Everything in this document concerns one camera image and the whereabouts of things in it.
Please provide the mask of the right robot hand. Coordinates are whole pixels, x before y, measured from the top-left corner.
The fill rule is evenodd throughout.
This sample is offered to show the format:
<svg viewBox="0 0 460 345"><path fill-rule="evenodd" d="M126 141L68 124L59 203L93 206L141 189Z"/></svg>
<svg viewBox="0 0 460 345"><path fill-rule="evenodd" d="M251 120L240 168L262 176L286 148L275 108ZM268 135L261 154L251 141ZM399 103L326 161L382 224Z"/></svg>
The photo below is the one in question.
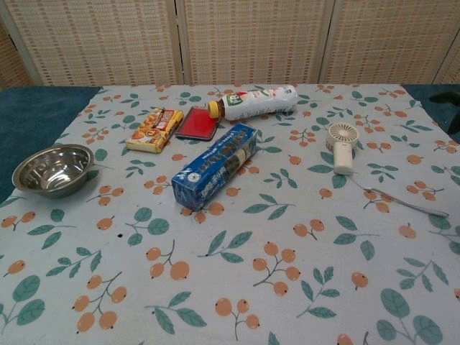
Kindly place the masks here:
<svg viewBox="0 0 460 345"><path fill-rule="evenodd" d="M460 95L458 91L446 91L442 93L437 93L431 96L430 101L436 104L452 104L453 106L459 107ZM459 132L459 112L453 117L449 127L447 129L447 134L452 135Z"/></svg>

